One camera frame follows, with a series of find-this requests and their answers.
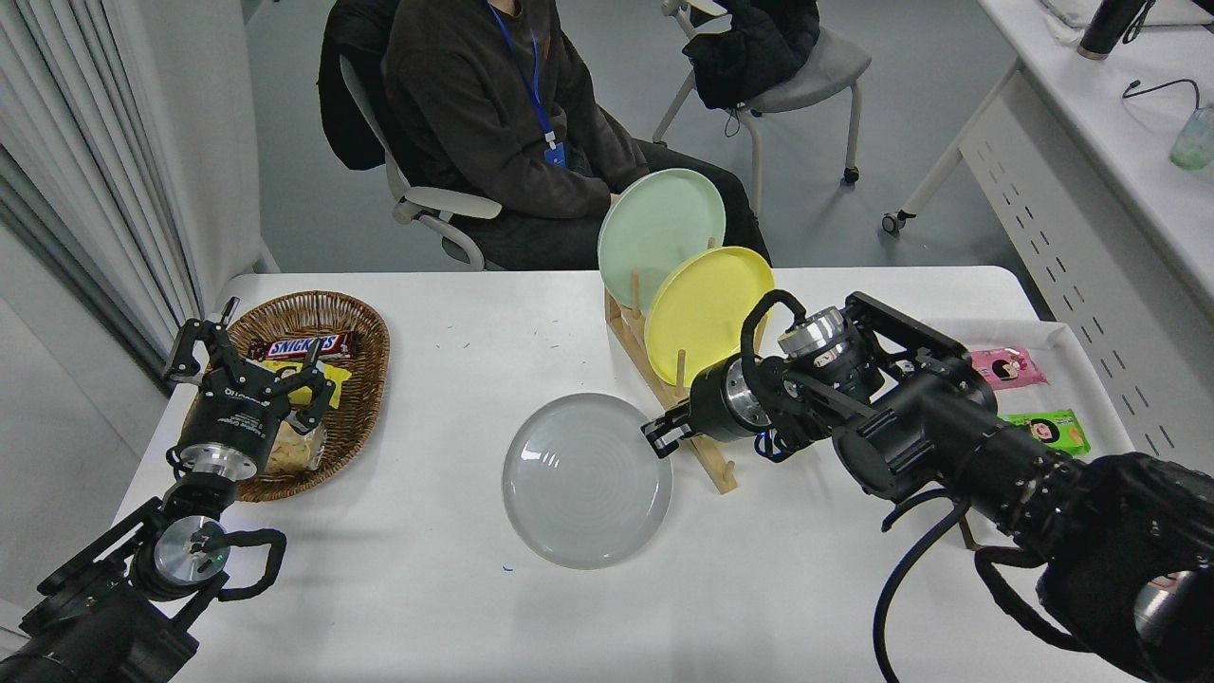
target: snickers bar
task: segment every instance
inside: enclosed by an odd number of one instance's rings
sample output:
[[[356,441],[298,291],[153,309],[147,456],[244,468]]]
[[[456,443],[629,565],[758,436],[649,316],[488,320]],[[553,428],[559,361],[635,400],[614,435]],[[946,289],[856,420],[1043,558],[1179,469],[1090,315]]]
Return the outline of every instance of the snickers bar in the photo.
[[[255,362],[302,359],[307,357],[307,349],[313,338],[320,340],[320,360],[352,359],[358,355],[358,331],[351,330],[304,338],[254,340],[249,343],[249,358]]]

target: black pants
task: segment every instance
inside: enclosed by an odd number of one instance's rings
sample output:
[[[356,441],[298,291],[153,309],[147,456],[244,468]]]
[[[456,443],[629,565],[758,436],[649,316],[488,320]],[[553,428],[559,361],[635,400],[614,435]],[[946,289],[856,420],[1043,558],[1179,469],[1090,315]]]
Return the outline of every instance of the black pants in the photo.
[[[725,245],[747,246],[771,262],[747,189],[736,175],[660,144],[636,142],[651,171],[691,169],[708,177],[725,203]],[[583,154],[571,149],[568,156],[571,170],[594,175]],[[503,211],[488,221],[456,218],[452,222],[476,241],[487,260],[506,269],[597,269],[602,221],[602,216],[557,220]]]

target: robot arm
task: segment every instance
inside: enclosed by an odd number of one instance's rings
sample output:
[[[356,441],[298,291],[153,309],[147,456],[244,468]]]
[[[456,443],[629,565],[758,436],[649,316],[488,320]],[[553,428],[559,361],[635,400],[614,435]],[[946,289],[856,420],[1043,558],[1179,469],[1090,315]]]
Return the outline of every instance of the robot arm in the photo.
[[[228,301],[217,323],[186,320],[165,370],[169,381],[194,377],[202,370],[194,345],[205,345],[210,369],[166,456],[176,484],[38,586],[46,598],[21,625],[30,641],[0,661],[0,682],[169,681],[198,650],[187,631],[211,601],[248,599],[273,585],[287,537],[273,529],[226,533],[220,516],[236,500],[237,483],[266,467],[279,425],[311,431],[335,387],[316,369],[317,343],[290,377],[240,358],[227,336],[236,303]],[[287,395],[300,387],[310,387],[313,400],[293,412]],[[250,546],[270,546],[265,574],[253,586],[225,588],[231,548]],[[172,617],[152,605],[187,597]]]
[[[794,321],[784,358],[759,360],[754,331],[777,302]],[[878,335],[901,351],[890,353]],[[1214,480],[1142,454],[1090,463],[1055,451],[995,415],[994,394],[957,341],[861,292],[812,315],[768,292],[743,324],[742,352],[696,377],[687,400],[642,431],[658,457],[679,440],[753,437],[782,462],[832,439],[870,495],[896,503],[892,524],[929,497],[957,511],[895,570],[878,603],[874,647],[887,681],[884,614],[923,552],[972,507],[1015,542],[975,554],[997,604],[1050,644],[1093,651],[1147,681],[1214,681]],[[887,376],[896,387],[873,395]],[[918,494],[930,483],[942,486]],[[1068,633],[1015,594],[997,565],[1046,565],[1038,598]]]

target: id badge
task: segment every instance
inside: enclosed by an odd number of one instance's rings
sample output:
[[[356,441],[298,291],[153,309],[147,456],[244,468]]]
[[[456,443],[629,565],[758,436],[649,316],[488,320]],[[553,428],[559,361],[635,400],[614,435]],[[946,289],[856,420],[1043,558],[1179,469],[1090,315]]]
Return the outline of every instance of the id badge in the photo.
[[[556,149],[552,149],[551,147],[544,149],[544,160],[550,164],[556,164],[562,169],[568,167],[565,163],[565,142],[557,142]]]

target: pink snack package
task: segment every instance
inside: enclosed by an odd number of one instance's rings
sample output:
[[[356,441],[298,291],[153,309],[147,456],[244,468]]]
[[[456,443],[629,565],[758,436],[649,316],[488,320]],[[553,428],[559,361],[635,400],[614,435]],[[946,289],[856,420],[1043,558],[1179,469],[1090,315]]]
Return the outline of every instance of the pink snack package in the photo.
[[[970,360],[974,370],[995,391],[1049,383],[1028,352],[1020,347],[970,352]]]

